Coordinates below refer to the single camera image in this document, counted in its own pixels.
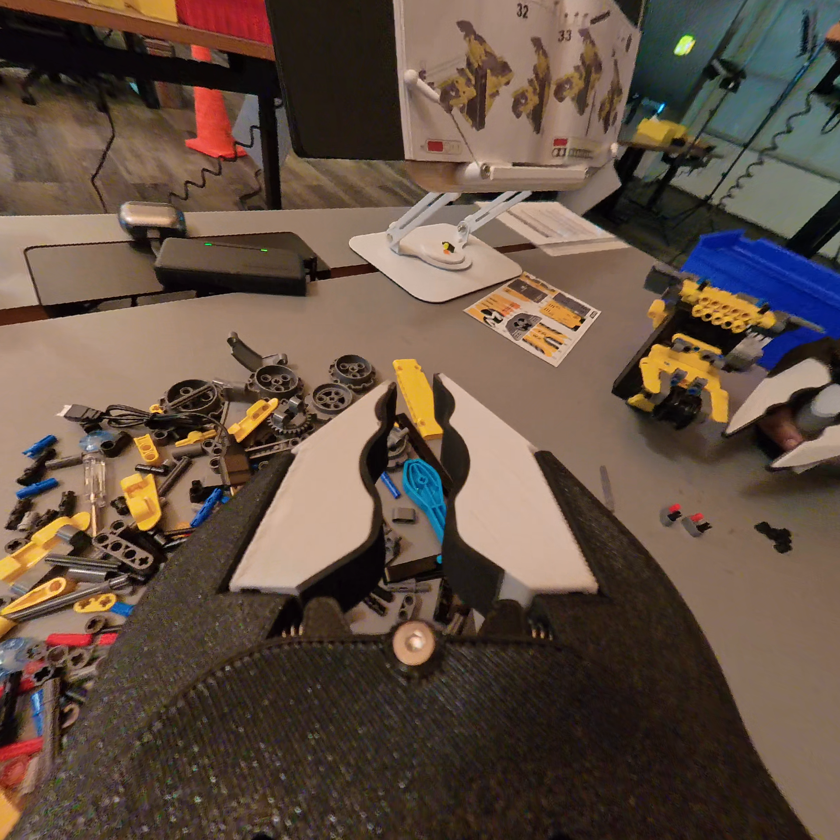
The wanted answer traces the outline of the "silver rounded device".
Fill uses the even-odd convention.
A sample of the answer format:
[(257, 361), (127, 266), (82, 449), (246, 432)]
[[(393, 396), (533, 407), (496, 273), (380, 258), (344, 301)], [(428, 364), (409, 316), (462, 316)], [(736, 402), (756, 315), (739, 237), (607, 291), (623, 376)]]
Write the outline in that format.
[(187, 237), (184, 213), (170, 203), (129, 201), (120, 206), (118, 220), (136, 242)]

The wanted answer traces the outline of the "yellow toy vehicle model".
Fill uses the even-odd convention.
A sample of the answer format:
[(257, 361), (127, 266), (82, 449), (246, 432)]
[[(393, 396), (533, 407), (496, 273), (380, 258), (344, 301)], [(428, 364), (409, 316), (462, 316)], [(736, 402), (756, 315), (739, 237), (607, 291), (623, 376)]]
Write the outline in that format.
[(645, 288), (658, 294), (647, 311), (653, 331), (615, 379), (612, 393), (677, 431), (697, 421), (728, 422), (723, 373), (767, 367), (768, 346), (788, 333), (825, 332), (759, 298), (663, 263), (648, 272)]

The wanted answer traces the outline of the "yellow sticker sheet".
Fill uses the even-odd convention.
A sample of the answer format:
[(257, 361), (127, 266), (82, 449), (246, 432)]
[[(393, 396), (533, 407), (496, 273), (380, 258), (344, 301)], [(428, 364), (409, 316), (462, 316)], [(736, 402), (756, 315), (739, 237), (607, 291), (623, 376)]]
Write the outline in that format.
[(601, 313), (528, 271), (465, 309), (472, 319), (552, 367), (569, 355)]

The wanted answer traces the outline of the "blue plastic bin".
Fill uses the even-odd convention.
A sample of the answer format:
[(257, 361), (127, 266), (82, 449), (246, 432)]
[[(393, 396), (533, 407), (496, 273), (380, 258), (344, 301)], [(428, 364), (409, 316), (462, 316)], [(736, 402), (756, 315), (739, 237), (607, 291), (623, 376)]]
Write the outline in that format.
[(770, 371), (789, 350), (821, 338), (839, 338), (839, 275), (766, 239), (739, 231), (704, 235), (683, 270), (714, 287), (743, 292), (821, 328), (801, 328), (769, 342), (758, 364)]

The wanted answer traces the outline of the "yellow box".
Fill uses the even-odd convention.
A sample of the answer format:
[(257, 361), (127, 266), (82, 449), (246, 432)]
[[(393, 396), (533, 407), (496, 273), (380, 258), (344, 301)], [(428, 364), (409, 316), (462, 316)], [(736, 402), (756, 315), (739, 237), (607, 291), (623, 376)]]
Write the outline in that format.
[(167, 23), (177, 24), (179, 17), (177, 13), (176, 1), (165, 0), (92, 0), (87, 1), (90, 5), (105, 7), (119, 12), (132, 12), (140, 14), (147, 18), (165, 21)]

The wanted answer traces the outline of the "black desk mat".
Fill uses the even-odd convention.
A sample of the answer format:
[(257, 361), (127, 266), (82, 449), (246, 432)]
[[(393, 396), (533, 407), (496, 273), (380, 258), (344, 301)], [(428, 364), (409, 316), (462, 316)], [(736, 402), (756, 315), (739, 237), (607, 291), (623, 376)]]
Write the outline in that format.
[(128, 241), (35, 246), (24, 252), (44, 307), (106, 301), (164, 291), (147, 245)]

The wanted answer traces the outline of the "wooden desk with black frame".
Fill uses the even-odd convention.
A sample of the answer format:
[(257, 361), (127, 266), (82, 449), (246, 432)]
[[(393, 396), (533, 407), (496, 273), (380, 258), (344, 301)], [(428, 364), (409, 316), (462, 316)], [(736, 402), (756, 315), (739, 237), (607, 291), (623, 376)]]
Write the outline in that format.
[(108, 72), (141, 81), (165, 81), (257, 96), (267, 206), (281, 209), (277, 106), (281, 90), (271, 46), (246, 38), (188, 27), (180, 23), (88, 2), (2, 1), (2, 12), (22, 13), (53, 23), (110, 28), (185, 46), (202, 46), (227, 55), (227, 66), (195, 59), (148, 56), (134, 49), (78, 43), (56, 36), (2, 28), (2, 58), (47, 71), (90, 76)]

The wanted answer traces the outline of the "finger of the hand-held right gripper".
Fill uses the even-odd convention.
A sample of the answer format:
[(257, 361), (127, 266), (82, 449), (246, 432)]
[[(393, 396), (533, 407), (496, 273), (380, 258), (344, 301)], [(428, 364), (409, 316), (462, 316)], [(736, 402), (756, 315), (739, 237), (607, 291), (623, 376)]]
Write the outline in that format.
[(820, 434), (782, 454), (768, 466), (768, 470), (787, 470), (799, 474), (838, 457), (839, 434)]
[[(768, 411), (788, 404), (792, 393), (798, 389), (820, 387), (830, 382), (837, 383), (837, 367), (816, 358), (805, 359), (782, 372), (767, 375), (732, 415), (723, 434), (731, 437), (755, 425)], [(835, 427), (829, 427), (824, 434), (835, 434)]]

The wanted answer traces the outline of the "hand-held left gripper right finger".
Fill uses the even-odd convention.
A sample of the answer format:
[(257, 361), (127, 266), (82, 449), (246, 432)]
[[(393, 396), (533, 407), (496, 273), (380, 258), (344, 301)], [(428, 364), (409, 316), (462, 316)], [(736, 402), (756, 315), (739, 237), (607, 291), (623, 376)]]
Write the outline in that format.
[(543, 595), (598, 595), (579, 528), (560, 494), (561, 464), (446, 374), (433, 381), (450, 479), (444, 577), (479, 616), (511, 602), (527, 612)]

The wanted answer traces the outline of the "toy instruction booklet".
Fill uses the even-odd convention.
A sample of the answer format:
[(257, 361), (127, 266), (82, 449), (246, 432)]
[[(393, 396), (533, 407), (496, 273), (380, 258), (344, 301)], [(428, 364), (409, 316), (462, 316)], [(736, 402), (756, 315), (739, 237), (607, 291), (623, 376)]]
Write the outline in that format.
[(603, 166), (645, 2), (396, 1), (407, 161)]

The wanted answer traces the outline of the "small side table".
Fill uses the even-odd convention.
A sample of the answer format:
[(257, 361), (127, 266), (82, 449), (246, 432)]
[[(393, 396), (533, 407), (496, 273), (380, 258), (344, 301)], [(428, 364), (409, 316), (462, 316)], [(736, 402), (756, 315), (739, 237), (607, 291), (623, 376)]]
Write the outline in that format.
[(711, 159), (716, 157), (716, 146), (702, 140), (677, 140), (670, 143), (655, 143), (649, 140), (619, 140), (618, 144), (623, 149), (623, 155), (616, 163), (615, 168), (621, 185), (611, 197), (611, 212), (624, 199), (646, 153), (657, 154), (662, 162), (666, 163), (665, 174), (658, 179), (657, 185), (646, 203), (641, 205), (644, 210), (649, 212), (653, 212), (657, 208), (665, 194), (666, 187), (671, 185), (680, 169), (685, 167), (691, 170), (704, 168)]

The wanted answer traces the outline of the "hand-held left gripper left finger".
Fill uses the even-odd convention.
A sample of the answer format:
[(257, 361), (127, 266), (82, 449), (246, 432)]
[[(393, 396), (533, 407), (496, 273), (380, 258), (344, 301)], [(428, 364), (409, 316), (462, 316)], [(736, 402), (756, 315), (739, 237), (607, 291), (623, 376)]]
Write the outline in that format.
[(331, 597), (345, 611), (385, 566), (382, 499), (396, 384), (376, 386), (292, 449), (229, 583), (231, 592)]

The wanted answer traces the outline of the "yellow block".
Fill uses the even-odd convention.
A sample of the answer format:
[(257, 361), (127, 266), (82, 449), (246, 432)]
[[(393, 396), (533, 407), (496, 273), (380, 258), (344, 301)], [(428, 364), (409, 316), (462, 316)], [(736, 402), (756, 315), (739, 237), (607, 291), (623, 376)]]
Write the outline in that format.
[(678, 122), (651, 117), (643, 119), (635, 129), (633, 142), (650, 147), (685, 144), (688, 131)]

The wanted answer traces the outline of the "red box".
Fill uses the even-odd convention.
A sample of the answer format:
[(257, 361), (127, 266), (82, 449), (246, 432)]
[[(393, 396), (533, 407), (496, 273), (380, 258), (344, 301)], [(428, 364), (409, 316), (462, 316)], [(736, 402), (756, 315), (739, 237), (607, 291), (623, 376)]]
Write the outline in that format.
[(188, 27), (272, 43), (265, 1), (178, 0), (175, 7), (179, 21)]

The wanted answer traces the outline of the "black power adapter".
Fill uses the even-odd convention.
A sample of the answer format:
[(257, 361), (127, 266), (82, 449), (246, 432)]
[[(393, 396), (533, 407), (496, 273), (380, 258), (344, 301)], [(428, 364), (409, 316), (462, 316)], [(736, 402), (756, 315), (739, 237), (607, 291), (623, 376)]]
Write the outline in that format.
[(304, 297), (317, 278), (315, 255), (298, 250), (215, 244), (202, 238), (168, 238), (154, 261), (167, 291), (253, 293)]

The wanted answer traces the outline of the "white printed paper sheet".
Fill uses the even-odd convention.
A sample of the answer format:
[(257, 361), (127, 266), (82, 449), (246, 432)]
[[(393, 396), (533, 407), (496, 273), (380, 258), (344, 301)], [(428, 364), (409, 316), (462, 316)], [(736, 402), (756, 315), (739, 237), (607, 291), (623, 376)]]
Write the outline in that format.
[(492, 218), (547, 256), (578, 256), (628, 249), (630, 245), (559, 202), (522, 201)]

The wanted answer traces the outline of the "black panel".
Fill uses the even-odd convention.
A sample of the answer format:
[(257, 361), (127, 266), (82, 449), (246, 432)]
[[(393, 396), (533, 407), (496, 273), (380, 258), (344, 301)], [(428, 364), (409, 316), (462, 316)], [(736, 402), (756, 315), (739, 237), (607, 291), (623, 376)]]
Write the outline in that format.
[(391, 1), (267, 1), (291, 145), (303, 159), (404, 161)]

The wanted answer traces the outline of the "blue toy blade piece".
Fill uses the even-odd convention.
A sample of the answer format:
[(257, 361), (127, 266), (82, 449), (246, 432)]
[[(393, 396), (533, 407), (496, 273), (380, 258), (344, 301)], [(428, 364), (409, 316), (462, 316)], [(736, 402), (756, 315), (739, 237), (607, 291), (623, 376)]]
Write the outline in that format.
[(402, 487), (428, 520), (437, 540), (443, 544), (447, 502), (437, 471), (421, 458), (410, 458), (402, 468)]

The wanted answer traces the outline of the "white book stand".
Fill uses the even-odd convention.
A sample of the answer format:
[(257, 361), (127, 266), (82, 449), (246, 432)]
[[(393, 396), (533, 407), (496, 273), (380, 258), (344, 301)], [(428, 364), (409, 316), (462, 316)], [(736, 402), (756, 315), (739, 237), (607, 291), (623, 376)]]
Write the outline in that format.
[(513, 82), (504, 59), (467, 58), (464, 74), (431, 83), (403, 47), (397, 56), (406, 163), (426, 195), (384, 232), (349, 246), (420, 301), (512, 279), (519, 265), (477, 231), (535, 192), (587, 189), (612, 169), (625, 69), (615, 59), (604, 86), (599, 61), (580, 59), (554, 80), (537, 57), (509, 113), (491, 105)]

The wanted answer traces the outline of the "long yellow toy panel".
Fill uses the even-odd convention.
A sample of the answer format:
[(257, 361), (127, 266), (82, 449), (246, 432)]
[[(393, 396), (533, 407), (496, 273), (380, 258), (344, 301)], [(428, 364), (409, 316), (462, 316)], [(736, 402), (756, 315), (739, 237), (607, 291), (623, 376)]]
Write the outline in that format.
[(392, 366), (413, 425), (425, 440), (440, 439), (444, 431), (436, 420), (432, 386), (420, 363), (400, 359)]

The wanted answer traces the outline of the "orange traffic cone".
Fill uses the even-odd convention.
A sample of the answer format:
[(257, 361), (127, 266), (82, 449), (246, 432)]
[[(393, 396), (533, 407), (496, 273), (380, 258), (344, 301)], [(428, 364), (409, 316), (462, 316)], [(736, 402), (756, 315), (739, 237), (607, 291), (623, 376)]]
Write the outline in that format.
[(235, 161), (247, 152), (237, 145), (221, 91), (193, 88), (196, 137), (185, 146), (210, 158)]

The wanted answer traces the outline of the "person's right hand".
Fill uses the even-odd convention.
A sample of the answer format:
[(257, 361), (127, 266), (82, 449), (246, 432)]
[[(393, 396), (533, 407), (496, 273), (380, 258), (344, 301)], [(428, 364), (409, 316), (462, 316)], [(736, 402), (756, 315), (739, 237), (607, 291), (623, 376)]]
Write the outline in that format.
[(757, 446), (768, 458), (778, 458), (806, 441), (796, 424), (799, 408), (795, 404), (776, 406), (755, 424)]

